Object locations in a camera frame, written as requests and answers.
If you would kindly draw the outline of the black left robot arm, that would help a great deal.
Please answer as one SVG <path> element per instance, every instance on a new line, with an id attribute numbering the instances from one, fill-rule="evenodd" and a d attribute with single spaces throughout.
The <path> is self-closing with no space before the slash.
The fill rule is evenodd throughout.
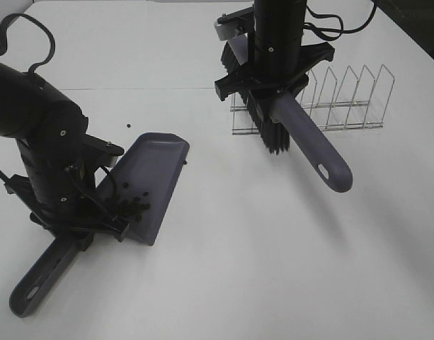
<path id="1" fill-rule="evenodd" d="M 16 141 L 26 176 L 0 178 L 53 235 L 104 233 L 121 242 L 129 223 L 100 198 L 95 172 L 124 150 L 88 135 L 88 118 L 37 74 L 0 63 L 0 136 Z"/>

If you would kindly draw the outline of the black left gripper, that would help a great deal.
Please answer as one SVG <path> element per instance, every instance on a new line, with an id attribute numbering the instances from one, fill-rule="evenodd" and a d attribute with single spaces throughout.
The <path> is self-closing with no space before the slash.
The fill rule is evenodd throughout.
<path id="1" fill-rule="evenodd" d="M 129 223 L 108 219 L 97 193 L 95 172 L 83 160 L 86 124 L 24 125 L 10 136 L 16 141 L 26 175 L 5 176 L 4 185 L 31 211 L 36 223 L 54 236 L 90 237 L 110 234 L 121 242 Z"/>

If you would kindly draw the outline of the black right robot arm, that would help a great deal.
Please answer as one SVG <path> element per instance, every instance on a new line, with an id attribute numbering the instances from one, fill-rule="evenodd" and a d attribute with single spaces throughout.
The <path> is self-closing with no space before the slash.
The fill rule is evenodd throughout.
<path id="1" fill-rule="evenodd" d="M 283 93 L 296 95 L 307 85 L 307 73 L 335 53 L 328 40 L 303 45 L 305 1 L 255 1 L 217 19 L 225 42 L 221 63 L 227 75 L 215 82 L 221 101 L 238 93 L 253 121 L 275 124 L 272 102 Z"/>

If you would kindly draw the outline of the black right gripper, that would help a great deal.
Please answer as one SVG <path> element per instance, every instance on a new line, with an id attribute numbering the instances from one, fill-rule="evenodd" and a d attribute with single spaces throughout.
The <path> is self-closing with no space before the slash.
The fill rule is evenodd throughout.
<path id="1" fill-rule="evenodd" d="M 216 94 L 221 101 L 231 94 L 244 96 L 259 124 L 312 124 L 296 95 L 308 85 L 307 72 L 331 61 L 334 52 L 327 42 L 301 46 L 297 40 L 264 50 L 253 35 L 230 38 L 221 56 L 227 75 L 216 80 Z"/>

